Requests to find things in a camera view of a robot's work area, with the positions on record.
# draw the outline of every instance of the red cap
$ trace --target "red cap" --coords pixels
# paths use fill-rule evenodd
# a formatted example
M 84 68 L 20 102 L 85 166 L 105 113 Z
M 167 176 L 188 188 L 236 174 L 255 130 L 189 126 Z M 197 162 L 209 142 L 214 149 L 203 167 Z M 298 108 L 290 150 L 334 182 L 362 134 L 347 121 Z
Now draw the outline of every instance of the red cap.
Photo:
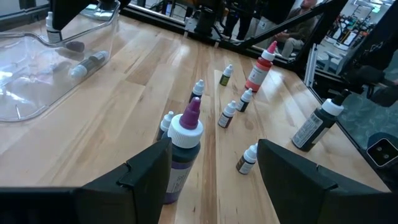
M 193 130 L 198 126 L 200 115 L 200 98 L 194 97 L 191 103 L 185 108 L 184 114 L 180 118 L 183 128 Z
M 275 49 L 276 49 L 276 45 L 277 44 L 278 44 L 278 42 L 276 42 L 276 40 L 273 41 L 273 43 L 267 49 L 268 53 L 270 53 L 270 54 L 275 53 Z

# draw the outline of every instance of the purple bottle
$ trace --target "purple bottle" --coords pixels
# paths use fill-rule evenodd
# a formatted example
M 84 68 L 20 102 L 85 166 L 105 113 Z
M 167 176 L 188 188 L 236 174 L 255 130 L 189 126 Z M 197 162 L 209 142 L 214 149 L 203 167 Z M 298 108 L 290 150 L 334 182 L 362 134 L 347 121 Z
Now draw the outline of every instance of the purple bottle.
M 198 120 L 200 98 L 194 97 L 184 114 L 173 117 L 169 131 L 162 138 L 172 138 L 172 169 L 166 190 L 165 204 L 178 200 L 181 190 L 200 150 L 203 125 Z

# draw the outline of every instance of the person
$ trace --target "person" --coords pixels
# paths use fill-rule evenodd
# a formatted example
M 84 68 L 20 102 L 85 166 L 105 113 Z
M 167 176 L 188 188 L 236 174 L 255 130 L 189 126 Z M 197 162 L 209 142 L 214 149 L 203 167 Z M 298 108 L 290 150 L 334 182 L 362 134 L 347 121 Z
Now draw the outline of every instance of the person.
M 239 33 L 236 38 L 238 40 L 244 40 L 249 30 L 254 7 L 256 6 L 256 0 L 235 0 L 232 2 L 232 5 L 242 11 L 230 9 L 226 18 L 223 34 L 227 37 L 231 37 L 234 27 L 239 20 Z
M 311 10 L 317 4 L 317 0 L 303 0 L 300 7 L 293 9 L 287 19 L 299 16 L 304 12 Z M 311 34 L 315 26 L 315 18 L 308 19 L 292 28 L 287 29 L 286 32 L 281 32 L 274 36 L 274 40 L 284 43 L 284 48 L 280 53 L 283 57 L 288 58 L 293 52 L 293 49 L 301 49 Z
M 294 2 L 295 0 L 283 0 L 283 2 L 280 0 L 258 0 L 255 15 L 260 14 L 260 18 L 254 16 L 251 20 L 246 38 L 263 34 L 284 22 L 292 10 Z M 256 46 L 266 49 L 271 44 L 270 41 L 271 39 L 264 40 Z

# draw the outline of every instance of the wooden tabletop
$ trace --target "wooden tabletop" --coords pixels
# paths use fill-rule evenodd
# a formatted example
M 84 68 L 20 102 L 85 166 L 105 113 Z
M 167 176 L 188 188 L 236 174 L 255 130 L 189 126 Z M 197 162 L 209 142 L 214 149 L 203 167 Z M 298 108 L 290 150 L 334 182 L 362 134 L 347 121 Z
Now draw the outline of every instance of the wooden tabletop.
M 183 112 L 194 83 L 203 79 L 202 149 L 179 201 L 164 207 L 160 223 L 277 223 L 258 166 L 248 175 L 235 169 L 260 138 L 388 191 L 337 125 L 308 153 L 292 145 L 320 104 L 288 70 L 274 67 L 246 112 L 237 112 L 223 129 L 216 124 L 220 113 L 239 100 L 255 60 L 123 16 L 111 55 L 39 117 L 0 124 L 2 186 L 84 185 L 150 146 L 163 115 Z M 229 64 L 234 73 L 220 86 Z

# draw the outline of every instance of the clear plastic container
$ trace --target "clear plastic container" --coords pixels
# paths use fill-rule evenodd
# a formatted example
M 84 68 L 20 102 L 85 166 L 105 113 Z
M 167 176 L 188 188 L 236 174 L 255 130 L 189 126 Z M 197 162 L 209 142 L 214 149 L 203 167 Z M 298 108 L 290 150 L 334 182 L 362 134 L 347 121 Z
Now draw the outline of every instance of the clear plastic container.
M 0 121 L 38 116 L 109 60 L 119 2 L 107 12 L 112 14 L 105 22 L 87 12 L 76 16 L 62 34 L 80 32 L 54 44 L 37 29 L 0 32 Z M 37 26 L 45 30 L 43 22 L 29 27 Z

